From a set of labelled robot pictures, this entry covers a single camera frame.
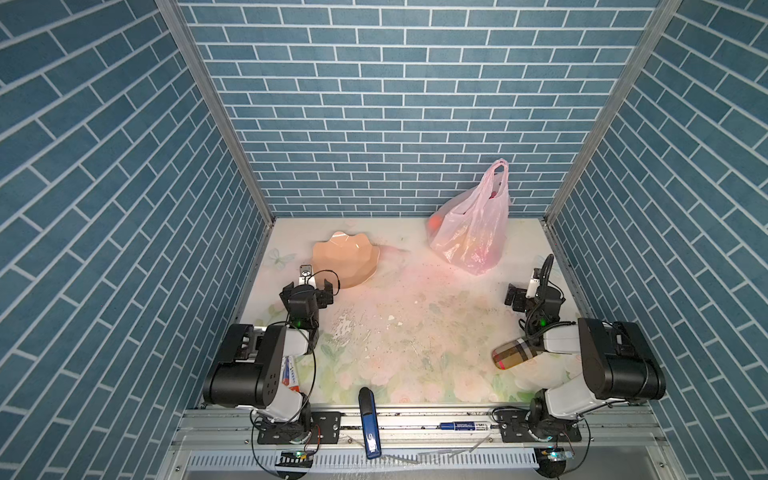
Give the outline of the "pink scalloped bowl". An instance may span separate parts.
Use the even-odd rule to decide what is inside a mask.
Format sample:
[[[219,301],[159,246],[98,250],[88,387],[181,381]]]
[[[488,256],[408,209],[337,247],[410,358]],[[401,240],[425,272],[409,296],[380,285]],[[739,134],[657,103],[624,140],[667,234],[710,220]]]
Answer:
[[[334,282],[333,271],[339,277],[341,289],[350,289],[374,275],[379,259],[380,248],[372,244],[366,234],[335,232],[329,240],[314,244],[311,265],[320,282],[324,279]]]

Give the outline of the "pink plastic bag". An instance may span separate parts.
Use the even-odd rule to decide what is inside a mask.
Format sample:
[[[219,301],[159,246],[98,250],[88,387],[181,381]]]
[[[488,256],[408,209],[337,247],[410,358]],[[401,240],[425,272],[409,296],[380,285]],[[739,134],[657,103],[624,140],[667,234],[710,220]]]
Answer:
[[[449,200],[429,217],[429,246],[449,264],[481,275],[502,257],[509,211],[509,163],[498,159],[477,186]]]

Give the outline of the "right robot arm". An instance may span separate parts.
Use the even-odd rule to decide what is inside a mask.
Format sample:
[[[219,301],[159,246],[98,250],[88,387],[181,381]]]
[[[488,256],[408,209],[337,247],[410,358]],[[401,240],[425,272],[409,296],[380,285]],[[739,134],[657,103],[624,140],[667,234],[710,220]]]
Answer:
[[[664,374],[638,325],[593,318],[565,321],[559,316],[564,301],[562,290],[543,277],[531,279],[526,288],[510,284],[504,304],[524,315],[519,321],[523,335],[492,353],[500,370],[545,353],[581,360],[581,373],[558,387],[539,390],[524,418],[501,422],[506,429],[518,423],[539,441],[565,434],[586,413],[659,400],[666,393]]]

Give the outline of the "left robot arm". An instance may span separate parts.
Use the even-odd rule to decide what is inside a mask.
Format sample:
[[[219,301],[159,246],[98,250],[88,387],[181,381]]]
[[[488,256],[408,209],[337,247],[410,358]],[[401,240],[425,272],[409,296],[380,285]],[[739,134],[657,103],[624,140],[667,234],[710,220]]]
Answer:
[[[264,328],[234,324],[224,336],[203,384],[211,405],[250,407],[277,423],[307,423],[309,395],[283,383],[285,360],[315,355],[319,312],[334,301],[334,286],[291,283],[280,292],[287,318]]]

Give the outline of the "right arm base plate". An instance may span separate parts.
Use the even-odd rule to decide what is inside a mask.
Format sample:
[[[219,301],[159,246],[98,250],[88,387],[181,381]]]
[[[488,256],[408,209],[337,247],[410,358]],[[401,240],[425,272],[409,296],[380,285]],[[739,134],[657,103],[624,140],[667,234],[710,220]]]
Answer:
[[[547,415],[534,420],[528,410],[513,407],[494,409],[490,416],[498,425],[504,443],[576,443],[582,440],[574,420],[561,420]]]

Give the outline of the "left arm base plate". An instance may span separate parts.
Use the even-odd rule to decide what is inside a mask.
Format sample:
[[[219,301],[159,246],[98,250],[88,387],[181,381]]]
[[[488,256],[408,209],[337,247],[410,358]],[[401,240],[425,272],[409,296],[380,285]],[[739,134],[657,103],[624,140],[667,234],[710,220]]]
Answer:
[[[342,413],[317,411],[302,413],[294,422],[256,423],[257,443],[260,445],[337,444]]]

